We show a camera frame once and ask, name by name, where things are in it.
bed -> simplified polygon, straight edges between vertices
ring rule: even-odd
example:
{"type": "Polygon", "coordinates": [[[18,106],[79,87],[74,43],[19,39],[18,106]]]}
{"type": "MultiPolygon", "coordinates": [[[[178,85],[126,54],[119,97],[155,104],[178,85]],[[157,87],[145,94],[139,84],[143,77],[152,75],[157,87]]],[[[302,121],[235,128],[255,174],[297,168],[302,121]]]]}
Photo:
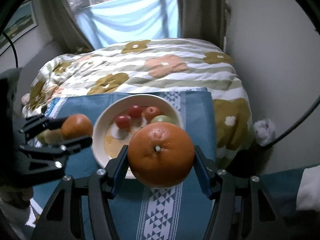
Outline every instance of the bed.
{"type": "Polygon", "coordinates": [[[38,114],[57,97],[207,88],[214,106],[216,162],[226,167],[254,138],[247,93],[233,60],[210,42],[161,39],[123,42],[47,62],[31,85],[23,115],[38,114]]]}

landscape painting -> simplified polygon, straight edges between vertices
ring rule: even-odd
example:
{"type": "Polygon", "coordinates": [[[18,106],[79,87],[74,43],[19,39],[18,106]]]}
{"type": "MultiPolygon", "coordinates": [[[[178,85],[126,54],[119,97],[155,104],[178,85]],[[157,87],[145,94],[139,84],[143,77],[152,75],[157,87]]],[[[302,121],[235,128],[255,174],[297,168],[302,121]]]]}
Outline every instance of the landscape painting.
{"type": "MultiPolygon", "coordinates": [[[[8,22],[4,32],[9,36],[12,42],[15,42],[25,33],[38,25],[36,14],[33,7],[33,1],[27,1],[22,4],[8,22]]],[[[0,36],[0,55],[10,47],[8,40],[0,36]]]]}

person's hand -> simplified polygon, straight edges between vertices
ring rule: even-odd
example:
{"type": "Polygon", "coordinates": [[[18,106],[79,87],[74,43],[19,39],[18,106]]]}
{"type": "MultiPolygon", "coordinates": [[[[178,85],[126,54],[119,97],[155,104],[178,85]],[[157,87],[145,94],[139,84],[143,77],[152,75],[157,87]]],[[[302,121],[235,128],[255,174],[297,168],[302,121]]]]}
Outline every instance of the person's hand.
{"type": "Polygon", "coordinates": [[[15,188],[2,186],[0,188],[0,198],[6,203],[25,209],[30,206],[30,199],[33,197],[33,188],[15,188]]]}

apple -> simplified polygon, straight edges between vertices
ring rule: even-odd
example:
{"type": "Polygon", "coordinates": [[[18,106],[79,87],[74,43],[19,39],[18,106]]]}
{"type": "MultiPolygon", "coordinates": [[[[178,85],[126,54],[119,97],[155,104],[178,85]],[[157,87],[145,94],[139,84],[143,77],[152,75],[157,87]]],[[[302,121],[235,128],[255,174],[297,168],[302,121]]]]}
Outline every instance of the apple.
{"type": "Polygon", "coordinates": [[[115,117],[115,122],[120,129],[123,129],[130,127],[130,119],[128,115],[118,115],[115,117]]]}
{"type": "Polygon", "coordinates": [[[153,118],[161,114],[162,114],[161,110],[155,106],[150,106],[143,111],[143,115],[148,123],[150,123],[153,118]]]}
{"type": "Polygon", "coordinates": [[[154,123],[154,122],[169,122],[169,123],[175,124],[175,122],[170,117],[168,117],[166,115],[158,115],[158,116],[154,117],[151,120],[151,123],[154,123]]]}
{"type": "Polygon", "coordinates": [[[137,105],[131,106],[128,110],[128,115],[131,118],[141,117],[141,113],[142,113],[142,107],[137,105]]]}

curtain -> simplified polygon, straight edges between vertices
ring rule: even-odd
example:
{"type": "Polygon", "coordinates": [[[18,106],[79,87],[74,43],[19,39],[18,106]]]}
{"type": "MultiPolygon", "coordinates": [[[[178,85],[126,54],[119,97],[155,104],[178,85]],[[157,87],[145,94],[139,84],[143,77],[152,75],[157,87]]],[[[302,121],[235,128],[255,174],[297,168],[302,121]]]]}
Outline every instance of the curtain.
{"type": "Polygon", "coordinates": [[[177,0],[111,0],[79,9],[76,19],[95,49],[178,36],[177,0]]]}
{"type": "Polygon", "coordinates": [[[210,41],[223,49],[226,0],[178,0],[182,38],[210,41]]]}
{"type": "Polygon", "coordinates": [[[93,50],[92,45],[78,27],[67,0],[41,0],[46,23],[65,53],[78,48],[93,50]]]}

